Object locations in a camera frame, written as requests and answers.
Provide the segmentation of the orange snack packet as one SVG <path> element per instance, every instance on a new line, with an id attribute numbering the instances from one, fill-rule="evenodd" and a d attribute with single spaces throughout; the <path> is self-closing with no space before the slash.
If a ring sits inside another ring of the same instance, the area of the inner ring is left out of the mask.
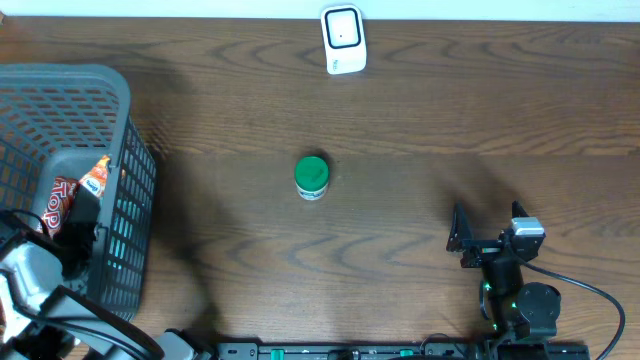
<path id="1" fill-rule="evenodd" d="M 108 155 L 103 155 L 92 169 L 79 180 L 79 184 L 99 201 L 104 198 L 110 174 L 110 164 L 111 158 Z"/>

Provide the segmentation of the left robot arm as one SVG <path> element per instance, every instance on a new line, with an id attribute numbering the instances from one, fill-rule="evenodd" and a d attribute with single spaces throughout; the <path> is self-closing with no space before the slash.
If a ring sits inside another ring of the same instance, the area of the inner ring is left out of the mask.
<path id="1" fill-rule="evenodd" d="M 87 359 L 215 359 L 219 351 L 186 333 L 145 332 L 63 285 L 71 251 L 25 223 L 21 209 L 1 211 L 3 359 L 62 359 L 78 344 Z"/>

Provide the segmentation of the green lid jar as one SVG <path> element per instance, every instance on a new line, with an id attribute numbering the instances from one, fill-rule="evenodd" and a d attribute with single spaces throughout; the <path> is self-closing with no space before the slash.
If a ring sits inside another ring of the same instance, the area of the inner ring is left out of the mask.
<path id="1" fill-rule="evenodd" d="M 308 201 L 319 200 L 328 189 L 330 169 L 327 162 L 318 156 L 301 158 L 294 170 L 297 192 Z"/>

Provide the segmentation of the red chocolate bar wrapper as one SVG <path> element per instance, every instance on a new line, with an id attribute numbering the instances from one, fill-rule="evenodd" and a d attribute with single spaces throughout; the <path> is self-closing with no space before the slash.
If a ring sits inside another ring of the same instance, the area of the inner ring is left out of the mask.
<path id="1" fill-rule="evenodd" d="M 57 176 L 41 216 L 42 223 L 37 230 L 53 238 L 66 221 L 73 206 L 79 181 L 73 178 Z"/>

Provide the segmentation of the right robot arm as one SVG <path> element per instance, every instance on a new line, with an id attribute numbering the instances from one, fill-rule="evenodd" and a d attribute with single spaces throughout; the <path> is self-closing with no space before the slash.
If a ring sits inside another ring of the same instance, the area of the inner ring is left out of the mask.
<path id="1" fill-rule="evenodd" d="M 511 206 L 509 226 L 494 239 L 477 239 L 460 204 L 453 207 L 446 250 L 462 255 L 463 268 L 479 268 L 482 316 L 493 322 L 496 336 L 478 347 L 489 359 L 525 357 L 518 346 L 543 347 L 557 334 L 559 291 L 539 282 L 526 283 L 521 267 L 538 256 L 546 237 L 539 220 L 527 214 L 519 202 Z"/>

